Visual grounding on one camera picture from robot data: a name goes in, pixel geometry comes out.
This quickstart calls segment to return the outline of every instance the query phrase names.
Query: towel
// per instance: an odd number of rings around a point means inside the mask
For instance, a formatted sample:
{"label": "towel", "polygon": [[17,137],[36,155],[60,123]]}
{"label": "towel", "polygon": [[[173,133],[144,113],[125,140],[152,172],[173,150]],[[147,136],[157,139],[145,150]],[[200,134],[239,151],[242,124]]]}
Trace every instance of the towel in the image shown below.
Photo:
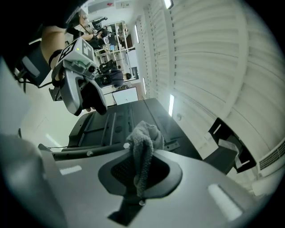
{"label": "towel", "polygon": [[141,121],[127,137],[129,151],[134,156],[137,196],[142,197],[147,186],[148,171],[154,150],[163,150],[164,138],[155,125]]}

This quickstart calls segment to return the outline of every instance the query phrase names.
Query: air vent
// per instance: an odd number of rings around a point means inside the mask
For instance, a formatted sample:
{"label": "air vent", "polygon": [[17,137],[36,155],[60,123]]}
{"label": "air vent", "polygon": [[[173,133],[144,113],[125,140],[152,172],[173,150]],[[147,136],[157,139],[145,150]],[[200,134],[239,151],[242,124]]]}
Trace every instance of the air vent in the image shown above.
{"label": "air vent", "polygon": [[264,177],[279,169],[285,162],[285,139],[258,162],[259,173]]}

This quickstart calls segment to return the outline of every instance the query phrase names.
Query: office chair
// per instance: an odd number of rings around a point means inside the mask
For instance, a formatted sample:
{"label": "office chair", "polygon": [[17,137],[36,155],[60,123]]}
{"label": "office chair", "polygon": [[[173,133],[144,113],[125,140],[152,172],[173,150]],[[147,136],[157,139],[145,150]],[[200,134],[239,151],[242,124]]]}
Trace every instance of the office chair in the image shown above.
{"label": "office chair", "polygon": [[17,78],[28,79],[31,83],[39,86],[50,72],[50,67],[45,61],[40,47],[41,41],[28,46],[24,57],[17,66],[20,71]]}

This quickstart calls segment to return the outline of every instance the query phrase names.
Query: vent grille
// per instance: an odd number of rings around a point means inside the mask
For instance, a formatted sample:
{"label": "vent grille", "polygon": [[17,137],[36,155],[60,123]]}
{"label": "vent grille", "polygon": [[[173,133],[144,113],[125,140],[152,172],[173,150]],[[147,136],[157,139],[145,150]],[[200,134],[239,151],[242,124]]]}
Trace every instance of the vent grille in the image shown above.
{"label": "vent grille", "polygon": [[273,151],[266,158],[262,159],[259,162],[260,170],[263,170],[266,167],[272,165],[274,162],[279,160],[283,155],[285,155],[285,141],[275,151]]}

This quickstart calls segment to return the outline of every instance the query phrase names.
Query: black hair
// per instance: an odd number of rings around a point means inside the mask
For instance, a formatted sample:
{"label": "black hair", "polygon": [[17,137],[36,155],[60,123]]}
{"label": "black hair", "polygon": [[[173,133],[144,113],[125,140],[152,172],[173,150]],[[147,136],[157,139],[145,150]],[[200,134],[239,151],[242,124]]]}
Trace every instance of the black hair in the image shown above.
{"label": "black hair", "polygon": [[126,79],[130,80],[132,78],[132,75],[130,73],[126,73]]}

